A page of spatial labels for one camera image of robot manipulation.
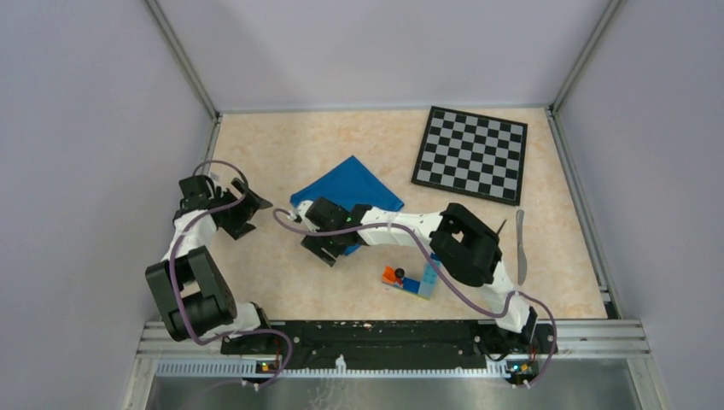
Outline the colourful toy brick assembly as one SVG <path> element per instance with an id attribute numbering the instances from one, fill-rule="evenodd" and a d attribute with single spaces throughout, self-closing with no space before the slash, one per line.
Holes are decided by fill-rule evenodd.
<path id="1" fill-rule="evenodd" d="M 431 255 L 431 259 L 434 264 L 425 263 L 421 278 L 408 277 L 403 268 L 386 266 L 382 273 L 382 283 L 429 300 L 438 281 L 438 273 L 435 267 L 441 267 L 441 262 L 435 254 Z"/>

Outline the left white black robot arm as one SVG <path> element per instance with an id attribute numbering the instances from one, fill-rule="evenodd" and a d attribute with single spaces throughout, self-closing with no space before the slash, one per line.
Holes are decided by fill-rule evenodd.
<path id="1" fill-rule="evenodd" d="M 206 175 L 178 182 L 182 192 L 172 223 L 174 235 L 161 261 L 144 277 L 171 339 L 190 338 L 178 304 L 183 303 L 190 327 L 199 337 L 237 317 L 237 306 L 209 247 L 218 231 L 236 241 L 255 229 L 254 214 L 272 204 L 248 188 L 244 178 L 224 189 Z"/>

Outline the blue cloth napkin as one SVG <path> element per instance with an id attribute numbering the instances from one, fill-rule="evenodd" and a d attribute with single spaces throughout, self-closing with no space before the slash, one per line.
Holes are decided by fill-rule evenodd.
<path id="1" fill-rule="evenodd" d="M 290 197 L 298 223 L 306 213 L 300 209 L 301 203 L 314 202 L 320 197 L 338 209 L 333 215 L 332 231 L 360 226 L 360 217 L 353 210 L 358 205 L 388 211 L 400 211 L 404 207 L 404 202 L 353 155 Z"/>

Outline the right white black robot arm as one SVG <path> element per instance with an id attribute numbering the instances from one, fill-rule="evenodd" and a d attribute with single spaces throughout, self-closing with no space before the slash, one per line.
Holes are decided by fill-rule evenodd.
<path id="1" fill-rule="evenodd" d="M 522 352 L 534 342 L 537 313 L 516 293 L 499 235 L 465 206 L 451 202 L 439 212 L 404 214 L 368 204 L 346 210 L 320 197 L 300 202 L 291 218 L 310 231 L 303 246 L 330 266 L 344 250 L 357 245 L 428 250 L 450 279 L 481 292 L 507 349 Z"/>

